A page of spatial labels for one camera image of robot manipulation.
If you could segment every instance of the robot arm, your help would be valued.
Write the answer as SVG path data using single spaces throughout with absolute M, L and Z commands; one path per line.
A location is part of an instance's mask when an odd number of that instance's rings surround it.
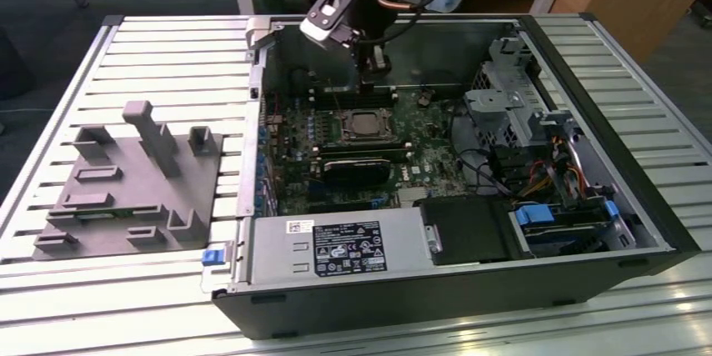
M 373 81 L 391 71 L 387 42 L 395 39 L 417 21 L 423 11 L 451 12 L 460 0 L 317 0 L 300 24 L 301 32 L 323 48 L 343 46 L 352 51 L 360 76 L 359 91 L 368 91 Z M 387 35 L 399 12 L 415 13 L 400 31 Z

